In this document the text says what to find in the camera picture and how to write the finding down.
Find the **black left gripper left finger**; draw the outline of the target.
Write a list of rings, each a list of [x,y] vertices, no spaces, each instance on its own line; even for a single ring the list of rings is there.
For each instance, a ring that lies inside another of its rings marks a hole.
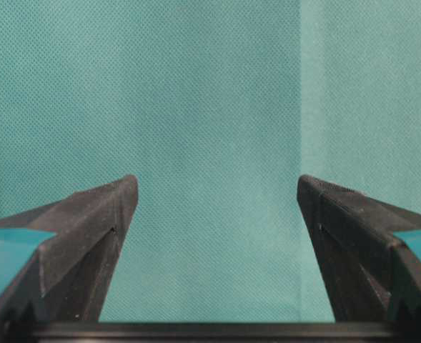
[[[137,202],[126,175],[0,219],[0,342],[11,327],[98,320]]]

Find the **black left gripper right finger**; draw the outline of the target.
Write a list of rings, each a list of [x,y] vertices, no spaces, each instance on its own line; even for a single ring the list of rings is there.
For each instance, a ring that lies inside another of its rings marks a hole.
[[[421,339],[421,214],[306,174],[297,202],[335,320]]]

